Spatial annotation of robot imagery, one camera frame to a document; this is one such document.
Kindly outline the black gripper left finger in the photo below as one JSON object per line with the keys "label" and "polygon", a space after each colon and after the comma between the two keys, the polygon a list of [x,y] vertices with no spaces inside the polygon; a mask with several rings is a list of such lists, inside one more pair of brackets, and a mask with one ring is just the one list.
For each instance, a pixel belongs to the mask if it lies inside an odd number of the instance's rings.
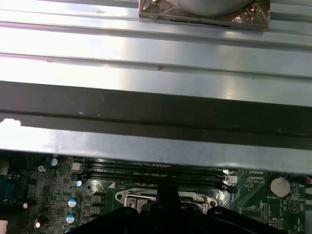
{"label": "black gripper left finger", "polygon": [[156,214],[157,205],[160,211],[168,201],[168,186],[158,186],[157,203],[148,214],[140,214],[130,207],[122,207],[104,214],[72,230],[73,234],[167,234],[168,224],[161,221],[163,215]]}

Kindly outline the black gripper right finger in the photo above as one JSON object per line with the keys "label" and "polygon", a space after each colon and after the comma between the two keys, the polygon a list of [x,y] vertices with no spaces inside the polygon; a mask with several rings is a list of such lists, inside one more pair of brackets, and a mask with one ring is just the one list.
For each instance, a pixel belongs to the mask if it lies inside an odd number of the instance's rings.
{"label": "black gripper right finger", "polygon": [[280,230],[223,207],[206,214],[180,201],[176,187],[168,187],[169,234],[284,234]]}

